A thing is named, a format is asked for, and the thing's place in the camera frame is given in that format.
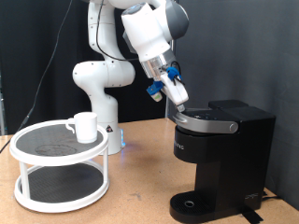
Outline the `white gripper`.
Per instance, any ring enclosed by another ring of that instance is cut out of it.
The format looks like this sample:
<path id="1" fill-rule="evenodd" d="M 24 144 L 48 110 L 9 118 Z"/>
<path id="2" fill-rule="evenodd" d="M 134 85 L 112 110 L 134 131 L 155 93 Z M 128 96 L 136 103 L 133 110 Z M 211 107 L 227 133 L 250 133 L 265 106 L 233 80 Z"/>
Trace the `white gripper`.
<path id="1" fill-rule="evenodd" d="M 177 80 L 172 81 L 168 77 L 167 73 L 161 74 L 161 81 L 164 84 L 162 88 L 164 94 L 167 95 L 175 105 L 177 105 L 178 112 L 183 112 L 185 110 L 185 106 L 183 104 L 189 100 L 189 96 L 184 85 Z"/>

